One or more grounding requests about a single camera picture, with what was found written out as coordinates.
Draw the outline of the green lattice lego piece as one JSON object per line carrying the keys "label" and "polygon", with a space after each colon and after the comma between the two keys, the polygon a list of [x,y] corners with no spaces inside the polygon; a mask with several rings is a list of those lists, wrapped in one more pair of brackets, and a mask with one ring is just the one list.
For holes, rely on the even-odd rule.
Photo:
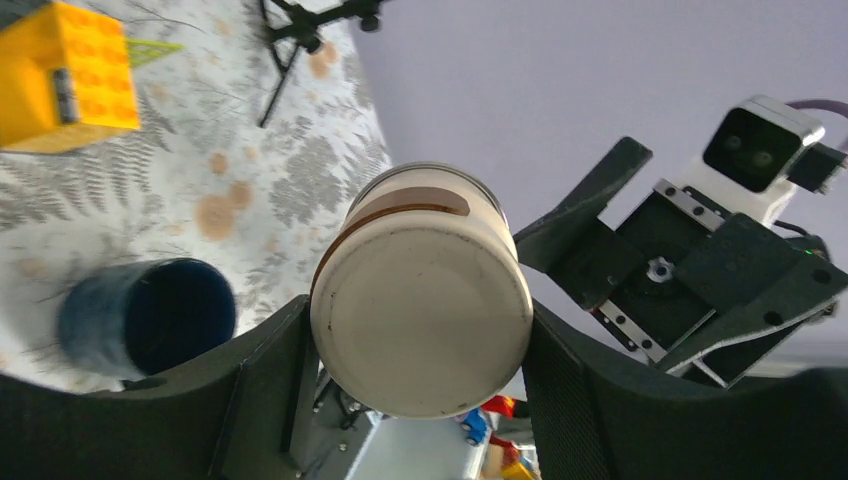
{"label": "green lattice lego piece", "polygon": [[184,49],[184,46],[181,44],[134,38],[128,38],[126,45],[131,68],[137,68],[155,62]]}

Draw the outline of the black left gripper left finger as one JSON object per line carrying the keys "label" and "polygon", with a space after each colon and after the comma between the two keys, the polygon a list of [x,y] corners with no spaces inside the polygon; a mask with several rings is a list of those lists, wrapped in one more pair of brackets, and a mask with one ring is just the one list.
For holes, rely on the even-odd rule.
{"label": "black left gripper left finger", "polygon": [[309,462],[309,300],[120,392],[1,380],[5,479],[294,479]]}

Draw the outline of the yellow lego block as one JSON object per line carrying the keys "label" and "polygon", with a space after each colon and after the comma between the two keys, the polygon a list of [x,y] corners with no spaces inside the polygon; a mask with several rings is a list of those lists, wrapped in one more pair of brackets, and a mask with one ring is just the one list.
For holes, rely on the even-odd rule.
{"label": "yellow lego block", "polygon": [[2,150],[64,153],[140,124],[118,20],[51,2],[2,30]]}

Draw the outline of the cream brown steel tumbler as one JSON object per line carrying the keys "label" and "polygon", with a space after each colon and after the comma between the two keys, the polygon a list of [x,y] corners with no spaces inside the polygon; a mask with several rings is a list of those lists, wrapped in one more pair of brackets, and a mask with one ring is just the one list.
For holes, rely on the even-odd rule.
{"label": "cream brown steel tumbler", "polygon": [[533,305],[495,195],[454,166],[419,162],[353,200],[316,268],[309,313],[344,391],[391,416],[436,419],[515,376]]}

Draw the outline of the dark blue mug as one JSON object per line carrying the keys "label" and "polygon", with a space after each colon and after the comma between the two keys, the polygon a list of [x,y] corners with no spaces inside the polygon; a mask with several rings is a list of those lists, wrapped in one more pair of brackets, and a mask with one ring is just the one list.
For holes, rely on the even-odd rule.
{"label": "dark blue mug", "polygon": [[109,266],[74,286],[57,336],[76,366],[138,381],[233,338],[236,298],[225,276],[193,258]]}

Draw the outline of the floral table mat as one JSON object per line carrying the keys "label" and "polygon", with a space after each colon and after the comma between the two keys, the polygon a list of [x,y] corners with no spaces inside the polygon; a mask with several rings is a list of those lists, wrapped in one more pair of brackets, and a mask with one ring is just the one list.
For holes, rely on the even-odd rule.
{"label": "floral table mat", "polygon": [[245,332],[308,288],[358,191],[390,166],[350,28],[279,75],[256,1],[92,1],[129,35],[180,45],[136,71],[137,132],[57,157],[1,158],[1,370],[85,393],[113,381],[55,339],[68,290],[95,270],[193,257],[220,270]]}

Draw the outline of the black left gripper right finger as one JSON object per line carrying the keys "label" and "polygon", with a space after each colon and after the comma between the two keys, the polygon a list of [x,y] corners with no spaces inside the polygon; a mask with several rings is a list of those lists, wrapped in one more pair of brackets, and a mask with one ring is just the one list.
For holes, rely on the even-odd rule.
{"label": "black left gripper right finger", "polygon": [[537,305],[523,362],[546,479],[843,479],[847,373],[755,388],[665,375]]}

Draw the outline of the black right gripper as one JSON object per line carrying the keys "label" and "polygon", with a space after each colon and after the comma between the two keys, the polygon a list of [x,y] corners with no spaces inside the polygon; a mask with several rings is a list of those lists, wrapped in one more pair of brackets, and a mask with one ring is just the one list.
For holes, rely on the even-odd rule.
{"label": "black right gripper", "polygon": [[847,288],[847,273],[752,218],[709,229],[667,181],[617,228],[598,219],[653,157],[619,139],[550,212],[516,234],[521,264],[549,275],[627,350],[669,374],[728,387]]}

